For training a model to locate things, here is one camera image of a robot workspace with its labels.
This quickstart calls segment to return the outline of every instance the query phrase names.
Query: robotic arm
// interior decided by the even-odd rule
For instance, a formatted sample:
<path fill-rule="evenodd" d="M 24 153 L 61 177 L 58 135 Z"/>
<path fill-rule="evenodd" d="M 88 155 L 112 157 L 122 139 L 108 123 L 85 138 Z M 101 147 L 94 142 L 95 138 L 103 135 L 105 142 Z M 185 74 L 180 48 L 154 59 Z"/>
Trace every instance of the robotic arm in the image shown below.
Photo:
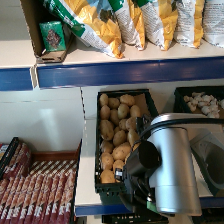
<path fill-rule="evenodd" d="M 150 125 L 137 124 L 141 143 L 131 152 L 123 172 L 115 172 L 127 189 L 120 193 L 124 205 L 154 218 L 180 213 L 200 216 L 190 141 L 198 142 L 211 133 L 223 136 L 221 123 L 224 120 L 203 115 L 164 114 Z"/>

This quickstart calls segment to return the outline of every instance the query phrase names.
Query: produce crate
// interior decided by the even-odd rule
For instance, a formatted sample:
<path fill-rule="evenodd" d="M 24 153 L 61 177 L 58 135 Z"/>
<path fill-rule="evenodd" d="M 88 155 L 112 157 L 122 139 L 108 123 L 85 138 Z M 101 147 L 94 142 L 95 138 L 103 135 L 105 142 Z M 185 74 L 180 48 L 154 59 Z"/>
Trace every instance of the produce crate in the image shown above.
<path fill-rule="evenodd" d="M 95 191 L 96 193 L 100 194 L 101 200 L 104 204 L 113 204 L 113 203 L 121 203 L 120 198 L 118 197 L 119 192 L 125 192 L 125 186 L 123 183 L 110 183 L 110 184 L 101 184 L 100 183 L 100 174 L 101 170 L 101 163 L 100 163 L 100 156 L 101 150 L 100 145 L 102 143 L 102 138 L 100 134 L 100 104 L 99 98 L 100 96 L 105 93 L 108 97 L 117 98 L 124 94 L 129 94 L 132 96 L 138 96 L 141 94 L 145 95 L 145 101 L 147 104 L 148 112 L 152 117 L 158 116 L 158 112 L 156 110 L 155 104 L 148 89 L 140 89 L 140 90 L 124 90 L 124 91 L 112 91 L 112 92 L 100 92 L 98 93 L 97 97 L 97 122 L 96 122 L 96 152 L 95 152 Z"/>
<path fill-rule="evenodd" d="M 165 224 L 169 223 L 167 218 L 161 216 L 161 220 L 149 219 L 145 216 L 131 214 L 119 214 L 119 215 L 103 215 L 102 223 L 107 224 L 127 224 L 127 223 L 138 223 L 138 224 Z"/>
<path fill-rule="evenodd" d="M 19 138 L 14 137 L 10 142 L 6 152 L 4 153 L 2 159 L 0 160 L 0 179 L 2 179 L 5 167 L 9 164 L 10 160 L 12 159 L 16 148 L 19 144 Z"/>
<path fill-rule="evenodd" d="M 77 170 L 77 163 L 81 143 L 76 151 L 61 151 L 61 152 L 34 152 L 32 153 L 32 165 L 30 169 L 30 175 L 50 174 L 52 176 L 59 174 L 60 172 L 68 174 L 70 169 Z M 76 180 L 74 184 L 73 200 L 71 203 L 71 215 L 69 224 L 77 223 L 74 214 L 74 201 L 76 192 Z"/>
<path fill-rule="evenodd" d="M 176 88 L 174 113 L 192 113 L 187 103 L 184 101 L 184 96 L 192 96 L 192 93 L 205 92 L 206 95 L 213 95 L 217 100 L 224 99 L 224 87 L 223 86 L 196 86 L 196 87 L 179 87 Z M 219 107 L 220 118 L 224 118 L 224 110 Z M 201 114 L 201 110 L 197 107 L 194 114 Z"/>

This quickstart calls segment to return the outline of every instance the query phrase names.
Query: black plastic crate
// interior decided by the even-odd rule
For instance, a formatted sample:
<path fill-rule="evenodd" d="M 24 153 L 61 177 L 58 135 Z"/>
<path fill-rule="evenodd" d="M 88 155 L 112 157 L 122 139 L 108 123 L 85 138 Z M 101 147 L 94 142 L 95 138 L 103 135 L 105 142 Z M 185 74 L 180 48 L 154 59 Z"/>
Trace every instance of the black plastic crate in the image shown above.
<path fill-rule="evenodd" d="M 217 100 L 224 99 L 223 86 L 195 86 L 195 87 L 178 87 L 176 88 L 174 113 L 192 113 L 187 103 L 184 101 L 184 96 L 192 96 L 192 93 L 205 92 L 206 95 L 213 95 Z"/>
<path fill-rule="evenodd" d="M 152 117 L 157 117 L 159 114 L 156 110 L 155 104 L 153 99 L 151 98 L 151 95 L 149 93 L 148 89 L 139 89 L 139 90 L 122 90 L 122 91 L 111 91 L 111 92 L 100 92 L 97 96 L 97 122 L 96 122 L 96 152 L 95 152 L 95 191 L 96 193 L 99 193 L 101 196 L 101 200 L 103 202 L 109 202 L 110 204 L 113 203 L 121 203 L 118 194 L 119 192 L 125 192 L 125 186 L 123 183 L 110 183 L 110 184 L 101 184 L 100 183 L 100 174 L 102 172 L 101 170 L 101 164 L 100 164 L 100 156 L 101 156 L 101 150 L 100 150 L 100 144 L 102 142 L 102 138 L 100 135 L 100 104 L 99 104 L 99 98 L 100 96 L 105 93 L 108 95 L 108 97 L 120 97 L 124 94 L 129 94 L 132 96 L 137 96 L 140 94 L 145 94 L 145 100 L 148 107 L 148 111 L 150 112 L 150 115 Z"/>
<path fill-rule="evenodd" d="M 169 223 L 168 219 L 161 216 L 160 220 L 149 219 L 145 216 L 131 214 L 119 214 L 119 215 L 103 215 L 102 223 L 107 224 L 128 224 L 128 223 L 138 223 L 138 224 L 154 224 L 154 223 Z"/>

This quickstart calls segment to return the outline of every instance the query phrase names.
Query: packaged sausage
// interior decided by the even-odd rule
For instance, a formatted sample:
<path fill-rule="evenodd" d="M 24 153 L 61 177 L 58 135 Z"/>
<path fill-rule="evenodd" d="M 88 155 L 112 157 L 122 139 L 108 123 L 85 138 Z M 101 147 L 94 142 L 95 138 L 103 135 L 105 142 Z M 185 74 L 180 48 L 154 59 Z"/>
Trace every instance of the packaged sausage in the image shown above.
<path fill-rule="evenodd" d="M 0 185 L 0 201 L 2 200 L 3 198 L 3 195 L 7 189 L 7 186 L 9 184 L 9 180 L 7 179 L 3 179 L 1 180 L 1 185 Z"/>
<path fill-rule="evenodd" d="M 205 0 L 177 0 L 178 19 L 174 38 L 181 45 L 200 47 L 204 2 Z"/>
<path fill-rule="evenodd" d="M 147 39 L 167 51 L 177 24 L 176 3 L 171 4 L 171 0 L 137 0 L 137 4 L 142 10 Z"/>
<path fill-rule="evenodd" d="M 60 179 L 59 179 L 59 182 L 58 182 L 57 191 L 56 191 L 55 198 L 54 198 L 54 204 L 53 204 L 53 207 L 52 207 L 52 212 L 51 212 L 51 217 L 50 217 L 49 224 L 54 224 L 57 220 L 59 206 L 60 206 L 61 198 L 62 198 L 62 195 L 63 195 L 63 190 L 64 190 L 64 187 L 65 187 L 65 182 L 66 182 L 66 176 L 65 176 L 64 173 L 61 173 Z"/>
<path fill-rule="evenodd" d="M 224 48 L 224 0 L 205 0 L 204 39 Z"/>
<path fill-rule="evenodd" d="M 2 215 L 3 209 L 5 207 L 5 204 L 6 204 L 6 201 L 8 199 L 9 193 L 10 193 L 11 188 L 13 186 L 14 180 L 15 180 L 14 177 L 9 178 L 9 184 L 8 184 L 8 186 L 6 188 L 6 191 L 5 191 L 5 193 L 4 193 L 3 197 L 2 197 L 1 204 L 0 204 L 0 216 Z"/>
<path fill-rule="evenodd" d="M 68 190 L 65 196 L 64 224 L 69 224 L 69 219 L 70 219 L 71 209 L 72 209 L 71 203 L 73 200 L 74 184 L 75 184 L 75 172 L 71 172 L 69 175 Z"/>
<path fill-rule="evenodd" d="M 138 50 L 145 47 L 145 27 L 142 11 L 134 0 L 109 0 L 118 20 L 122 40 L 135 45 Z"/>
<path fill-rule="evenodd" d="M 71 181 L 70 179 L 71 179 L 71 175 L 68 176 L 67 181 L 65 183 L 65 188 L 64 188 L 62 199 L 61 199 L 61 203 L 60 203 L 60 206 L 59 206 L 59 213 L 58 213 L 58 217 L 57 217 L 57 224 L 63 224 L 64 223 L 66 193 L 69 190 L 69 183 Z"/>
<path fill-rule="evenodd" d="M 41 200 L 41 204 L 39 206 L 39 210 L 36 214 L 34 224 L 42 224 L 43 223 L 44 214 L 46 212 L 47 202 L 48 202 L 48 198 L 49 198 L 49 195 L 51 192 L 52 183 L 53 183 L 53 178 L 51 176 L 48 176 L 45 187 L 44 187 L 44 194 L 43 194 L 43 197 Z"/>
<path fill-rule="evenodd" d="M 25 181 L 25 178 L 21 177 L 20 180 L 19 180 L 19 183 L 18 183 L 18 186 L 17 186 L 17 189 L 16 189 L 16 192 L 14 194 L 12 202 L 11 202 L 10 195 L 9 195 L 8 201 L 6 202 L 6 206 L 8 204 L 9 210 L 8 210 L 8 214 L 6 216 L 6 220 L 4 222 L 5 224 L 10 224 L 10 221 L 11 221 L 11 218 L 12 218 L 12 215 L 13 215 L 13 211 L 16 207 L 16 204 L 17 204 L 20 192 L 22 190 L 24 181 Z"/>
<path fill-rule="evenodd" d="M 14 182 L 13 182 L 13 185 L 12 185 L 11 190 L 9 192 L 7 201 L 5 203 L 4 210 L 3 210 L 2 214 L 1 214 L 0 224 L 4 224 L 5 223 L 5 219 L 6 219 L 6 216 L 8 214 L 8 211 L 9 211 L 10 205 L 12 203 L 12 200 L 14 198 L 17 186 L 19 184 L 19 181 L 20 181 L 20 178 L 16 177 Z"/>
<path fill-rule="evenodd" d="M 37 177 L 35 187 L 33 189 L 33 194 L 32 194 L 29 207 L 27 210 L 26 218 L 24 220 L 24 224 L 30 224 L 33 221 L 34 211 L 36 208 L 38 196 L 40 195 L 41 187 L 43 185 L 43 180 L 44 180 L 44 175 L 41 174 Z"/>
<path fill-rule="evenodd" d="M 35 207 L 35 211 L 34 211 L 34 217 L 33 217 L 33 221 L 32 221 L 33 224 L 36 222 L 36 217 L 37 217 L 37 214 L 39 213 L 39 208 L 40 208 L 41 201 L 42 201 L 42 198 L 44 195 L 44 188 L 46 185 L 46 181 L 47 181 L 47 176 L 44 177 L 44 180 L 43 180 L 43 183 L 42 183 L 42 186 L 40 189 L 40 193 L 38 195 L 38 199 L 37 199 L 37 203 L 36 203 L 36 207 Z"/>
<path fill-rule="evenodd" d="M 26 177 L 26 179 L 23 183 L 23 187 L 21 189 L 19 198 L 18 198 L 16 206 L 13 210 L 13 214 L 12 214 L 11 222 L 10 222 L 11 224 L 17 224 L 19 221 L 20 213 L 22 211 L 23 202 L 25 200 L 27 189 L 28 189 L 30 183 L 32 183 L 31 176 L 28 176 L 28 177 Z"/>
<path fill-rule="evenodd" d="M 15 153 L 14 153 L 12 159 L 11 159 L 10 162 L 9 162 L 9 165 L 7 165 L 7 166 L 5 167 L 3 178 L 8 178 L 8 172 L 10 171 L 10 169 L 12 168 L 12 166 L 15 164 L 15 162 L 16 162 L 16 158 L 17 158 L 17 156 L 18 156 L 18 154 L 19 154 L 21 148 L 22 148 L 22 143 L 20 142 L 20 143 L 18 144 L 16 150 L 15 150 Z"/>
<path fill-rule="evenodd" d="M 52 207 L 54 204 L 54 198 L 55 198 L 55 194 L 57 191 L 57 187 L 58 187 L 58 182 L 59 182 L 59 176 L 55 175 L 53 178 L 53 183 L 52 183 L 52 187 L 51 187 L 51 192 L 48 198 L 48 202 L 47 202 L 47 208 L 46 208 L 46 212 L 45 212 L 45 216 L 43 219 L 43 224 L 48 224 L 50 217 L 51 217 L 51 211 L 52 211 Z"/>
<path fill-rule="evenodd" d="M 24 220 L 25 220 L 26 215 L 27 215 L 27 210 L 28 210 L 29 205 L 30 205 L 31 197 L 32 197 L 33 190 L 34 190 L 36 182 L 37 182 L 37 177 L 33 176 L 31 178 L 29 187 L 28 187 L 27 192 L 26 192 L 26 197 L 25 197 L 25 200 L 23 202 L 23 208 L 22 208 L 21 214 L 19 216 L 18 224 L 23 224 L 24 223 Z"/>
<path fill-rule="evenodd" d="M 121 33 L 108 0 L 40 0 L 52 14 L 63 20 L 86 45 L 122 58 Z"/>
<path fill-rule="evenodd" d="M 22 148 L 16 157 L 15 163 L 11 166 L 10 170 L 5 173 L 4 178 L 16 177 L 20 175 L 27 175 L 27 169 L 29 168 L 31 161 L 31 152 L 28 146 L 23 143 Z"/>

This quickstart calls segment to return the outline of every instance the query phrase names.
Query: snack bag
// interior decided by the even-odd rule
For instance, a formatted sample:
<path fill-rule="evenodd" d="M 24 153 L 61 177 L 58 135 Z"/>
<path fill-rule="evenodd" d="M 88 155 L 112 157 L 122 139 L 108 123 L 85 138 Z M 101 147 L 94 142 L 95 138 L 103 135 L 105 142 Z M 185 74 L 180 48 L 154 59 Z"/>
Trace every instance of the snack bag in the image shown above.
<path fill-rule="evenodd" d="M 173 40 L 177 10 L 171 0 L 137 0 L 142 10 L 146 37 L 161 50 L 167 51 Z"/>
<path fill-rule="evenodd" d="M 145 28 L 141 9 L 136 0 L 109 0 L 118 20 L 122 40 L 135 45 L 138 50 L 145 47 Z"/>
<path fill-rule="evenodd" d="M 224 0 L 205 0 L 204 39 L 224 48 Z"/>
<path fill-rule="evenodd" d="M 40 0 L 52 14 L 68 24 L 84 43 L 122 58 L 121 33 L 107 0 Z"/>
<path fill-rule="evenodd" d="M 177 0 L 178 20 L 175 40 L 183 46 L 199 48 L 203 37 L 202 11 L 205 0 Z"/>

